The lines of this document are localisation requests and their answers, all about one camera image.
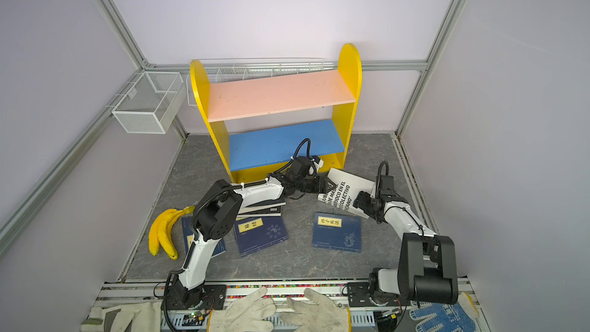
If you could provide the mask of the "white book black lettering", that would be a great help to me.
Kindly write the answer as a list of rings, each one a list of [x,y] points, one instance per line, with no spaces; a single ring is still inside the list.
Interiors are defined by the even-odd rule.
[[[361,192],[372,195],[375,192],[374,181],[335,168],[330,169],[327,178],[335,184],[335,188],[326,194],[319,194],[317,199],[320,202],[332,205],[350,215],[369,218],[362,209],[354,207],[353,202]]]

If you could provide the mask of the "black book wolf cover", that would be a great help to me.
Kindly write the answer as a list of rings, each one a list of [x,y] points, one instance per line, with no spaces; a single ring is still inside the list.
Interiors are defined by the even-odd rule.
[[[280,196],[276,199],[262,199],[260,195],[250,195],[247,198],[244,198],[238,214],[257,211],[265,208],[284,207],[285,204],[286,201],[283,196]]]

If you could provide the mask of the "black book antler cover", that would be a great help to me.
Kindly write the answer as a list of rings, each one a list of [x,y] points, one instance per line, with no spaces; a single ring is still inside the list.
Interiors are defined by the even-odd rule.
[[[239,213],[237,216],[238,220],[245,218],[258,218],[258,217],[280,217],[282,215],[282,207],[269,207],[257,211],[250,211],[247,213]]]

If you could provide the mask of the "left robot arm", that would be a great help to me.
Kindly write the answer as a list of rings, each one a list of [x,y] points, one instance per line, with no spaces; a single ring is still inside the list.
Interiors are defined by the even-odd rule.
[[[294,192],[323,195],[333,191],[336,184],[319,172],[322,165],[319,156],[307,152],[295,154],[285,166],[260,181],[216,181],[196,205],[191,222],[194,239],[181,269],[167,277],[161,310],[221,310],[227,291],[223,285],[207,286],[206,271],[214,249],[234,226],[239,210]]]

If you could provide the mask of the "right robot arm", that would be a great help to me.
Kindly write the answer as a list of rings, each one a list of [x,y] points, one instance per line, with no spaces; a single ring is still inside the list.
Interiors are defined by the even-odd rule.
[[[401,239],[397,267],[375,268],[370,274],[368,295],[373,303],[456,304],[459,287],[454,242],[428,228],[413,213],[409,202],[396,192],[387,161],[378,167],[375,192],[360,192],[353,207],[378,224],[389,224]]]

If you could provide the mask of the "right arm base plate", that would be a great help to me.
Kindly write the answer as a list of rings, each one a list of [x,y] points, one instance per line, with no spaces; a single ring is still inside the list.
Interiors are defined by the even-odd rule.
[[[372,296],[370,285],[365,282],[349,282],[343,288],[350,307],[405,307],[410,306],[411,302],[406,301],[401,296]]]

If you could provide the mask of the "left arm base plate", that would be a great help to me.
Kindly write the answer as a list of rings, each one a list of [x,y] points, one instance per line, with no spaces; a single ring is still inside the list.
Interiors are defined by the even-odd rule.
[[[168,310],[221,310],[226,294],[226,284],[202,284],[188,290],[177,282],[167,288],[164,303]]]

